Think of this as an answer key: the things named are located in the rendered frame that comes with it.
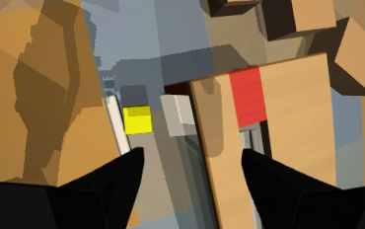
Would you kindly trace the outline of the small yellow block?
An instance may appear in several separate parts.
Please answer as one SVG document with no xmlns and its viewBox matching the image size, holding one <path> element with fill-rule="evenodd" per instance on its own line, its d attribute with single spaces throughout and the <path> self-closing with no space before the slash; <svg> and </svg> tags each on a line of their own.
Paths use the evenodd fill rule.
<svg viewBox="0 0 365 229">
<path fill-rule="evenodd" d="M 125 134 L 152 132 L 149 105 L 125 106 L 123 108 Z"/>
</svg>

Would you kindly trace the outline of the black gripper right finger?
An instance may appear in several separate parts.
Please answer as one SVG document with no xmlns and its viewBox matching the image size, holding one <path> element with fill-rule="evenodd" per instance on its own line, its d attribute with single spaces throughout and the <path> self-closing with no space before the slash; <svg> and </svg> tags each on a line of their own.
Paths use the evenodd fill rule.
<svg viewBox="0 0 365 229">
<path fill-rule="evenodd" d="M 252 148 L 241 163 L 264 229 L 365 229 L 365 187 L 342 190 Z"/>
</svg>

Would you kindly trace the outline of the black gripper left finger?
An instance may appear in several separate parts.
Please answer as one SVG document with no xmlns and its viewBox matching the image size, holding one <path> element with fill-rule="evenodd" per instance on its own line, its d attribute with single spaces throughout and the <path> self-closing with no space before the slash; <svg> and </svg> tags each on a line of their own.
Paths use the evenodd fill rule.
<svg viewBox="0 0 365 229">
<path fill-rule="evenodd" d="M 0 182 L 0 229 L 126 229 L 144 165 L 136 147 L 60 187 Z"/>
</svg>

